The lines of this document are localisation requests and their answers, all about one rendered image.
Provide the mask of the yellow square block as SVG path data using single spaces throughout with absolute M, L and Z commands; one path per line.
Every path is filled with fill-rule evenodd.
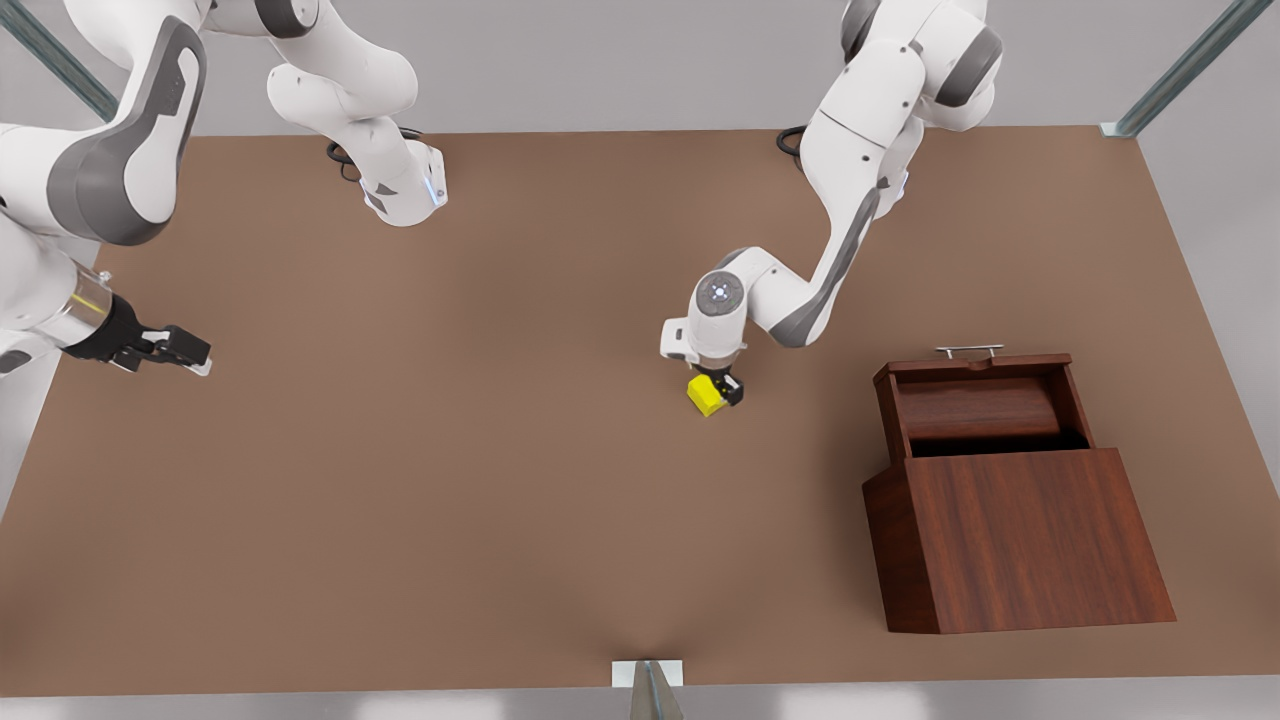
M 730 405 L 710 375 L 696 374 L 686 386 L 686 396 L 703 416 L 712 416 Z

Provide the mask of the wooden drawer with silver handle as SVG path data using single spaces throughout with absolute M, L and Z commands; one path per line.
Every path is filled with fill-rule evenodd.
M 895 361 L 873 383 L 892 461 L 1093 448 L 1068 354 Z

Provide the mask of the dark wooden cabinet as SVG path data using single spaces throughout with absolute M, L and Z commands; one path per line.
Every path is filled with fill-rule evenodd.
M 861 492 L 891 632 L 1176 618 L 1115 448 L 909 457 Z

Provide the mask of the silver frame post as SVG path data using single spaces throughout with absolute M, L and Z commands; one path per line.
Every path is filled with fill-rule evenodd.
M 684 687 L 682 660 L 626 660 L 611 664 L 614 688 L 628 688 L 628 720 L 685 720 L 673 688 Z
M 1275 0 L 1231 0 L 1119 120 L 1100 123 L 1100 133 L 1107 138 L 1138 137 L 1274 3 Z
M 0 0 L 0 27 L 35 56 L 99 119 L 111 120 L 118 100 L 20 0 Z

